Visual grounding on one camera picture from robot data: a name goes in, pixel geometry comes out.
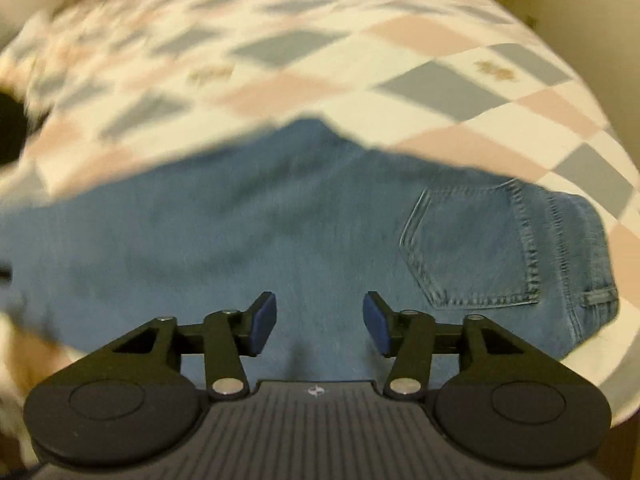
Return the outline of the diamond patterned bed quilt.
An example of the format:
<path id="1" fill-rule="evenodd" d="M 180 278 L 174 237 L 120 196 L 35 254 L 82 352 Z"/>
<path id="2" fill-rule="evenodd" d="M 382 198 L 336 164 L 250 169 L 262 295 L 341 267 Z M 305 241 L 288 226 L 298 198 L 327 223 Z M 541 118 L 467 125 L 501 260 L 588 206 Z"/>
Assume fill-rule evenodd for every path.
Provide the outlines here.
<path id="1" fill-rule="evenodd" d="M 584 196 L 620 314 L 567 364 L 639 406 L 639 173 L 562 58 L 494 0 L 84 0 L 40 11 L 1 84 L 48 110 L 1 205 L 50 203 L 315 114 L 387 146 Z"/>

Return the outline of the blue denim jeans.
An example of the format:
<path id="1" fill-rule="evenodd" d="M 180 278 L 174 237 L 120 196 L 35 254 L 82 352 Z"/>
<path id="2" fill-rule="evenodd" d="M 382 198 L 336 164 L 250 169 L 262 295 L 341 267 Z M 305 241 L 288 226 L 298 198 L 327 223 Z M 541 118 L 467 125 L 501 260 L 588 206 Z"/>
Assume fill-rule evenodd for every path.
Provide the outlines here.
<path id="1" fill-rule="evenodd" d="M 7 211 L 1 262 L 2 309 L 85 352 L 270 290 L 278 322 L 254 380 L 383 376 L 367 292 L 441 323 L 485 315 L 555 358 L 618 311 L 584 198 L 363 148 L 317 119 Z"/>

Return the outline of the black storage bag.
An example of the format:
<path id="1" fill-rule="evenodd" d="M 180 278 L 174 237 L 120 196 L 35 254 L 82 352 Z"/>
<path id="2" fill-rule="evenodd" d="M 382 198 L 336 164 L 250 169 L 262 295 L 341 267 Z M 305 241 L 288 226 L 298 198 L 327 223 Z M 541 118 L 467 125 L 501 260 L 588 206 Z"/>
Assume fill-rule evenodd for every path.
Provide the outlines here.
<path id="1" fill-rule="evenodd" d="M 29 120 L 23 102 L 8 92 L 0 92 L 0 165 L 20 158 L 29 136 Z"/>

